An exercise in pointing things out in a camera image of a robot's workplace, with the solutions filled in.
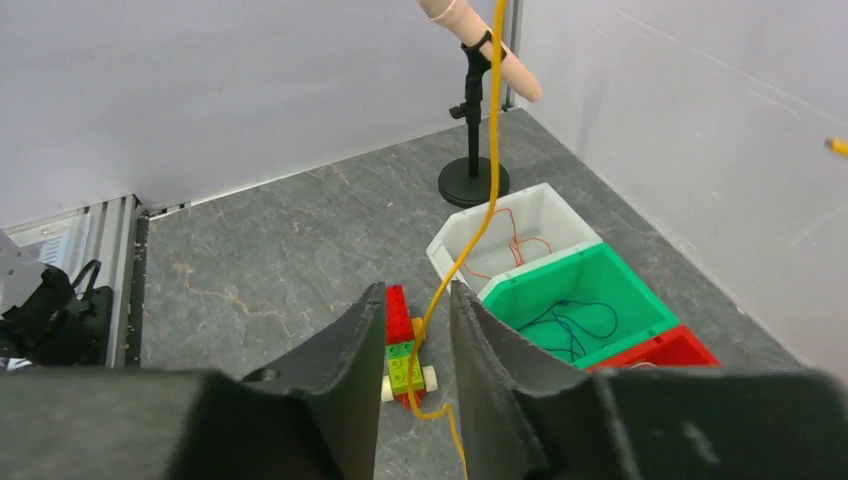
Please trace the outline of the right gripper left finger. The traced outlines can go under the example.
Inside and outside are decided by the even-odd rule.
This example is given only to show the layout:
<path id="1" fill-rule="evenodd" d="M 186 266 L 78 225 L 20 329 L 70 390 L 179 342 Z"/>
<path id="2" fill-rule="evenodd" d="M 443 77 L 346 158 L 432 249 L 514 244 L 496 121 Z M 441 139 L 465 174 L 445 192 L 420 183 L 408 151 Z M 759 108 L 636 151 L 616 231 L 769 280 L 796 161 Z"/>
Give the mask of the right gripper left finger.
<path id="1" fill-rule="evenodd" d="M 43 368 L 1 378 L 5 479 L 369 479 L 387 293 L 235 379 Z"/>

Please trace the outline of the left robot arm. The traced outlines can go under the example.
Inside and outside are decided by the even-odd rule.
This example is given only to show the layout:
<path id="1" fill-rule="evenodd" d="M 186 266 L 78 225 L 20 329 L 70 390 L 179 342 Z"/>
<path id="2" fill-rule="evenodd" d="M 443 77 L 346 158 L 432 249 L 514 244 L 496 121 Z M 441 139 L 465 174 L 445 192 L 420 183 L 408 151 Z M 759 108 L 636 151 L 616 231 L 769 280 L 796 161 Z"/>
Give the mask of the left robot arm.
<path id="1" fill-rule="evenodd" d="M 44 366 L 103 366 L 113 289 L 96 285 L 92 259 L 74 279 L 1 234 L 1 369 L 12 360 Z"/>

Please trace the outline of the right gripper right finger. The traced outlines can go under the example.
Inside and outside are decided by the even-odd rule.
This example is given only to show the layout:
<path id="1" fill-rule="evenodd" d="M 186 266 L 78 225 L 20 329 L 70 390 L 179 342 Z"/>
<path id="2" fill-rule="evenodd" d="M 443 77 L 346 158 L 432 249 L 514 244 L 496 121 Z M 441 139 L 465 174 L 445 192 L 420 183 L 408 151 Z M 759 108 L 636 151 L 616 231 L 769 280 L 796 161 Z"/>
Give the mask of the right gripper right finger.
<path id="1" fill-rule="evenodd" d="M 450 295 L 472 479 L 843 479 L 847 390 L 816 370 L 575 368 Z"/>

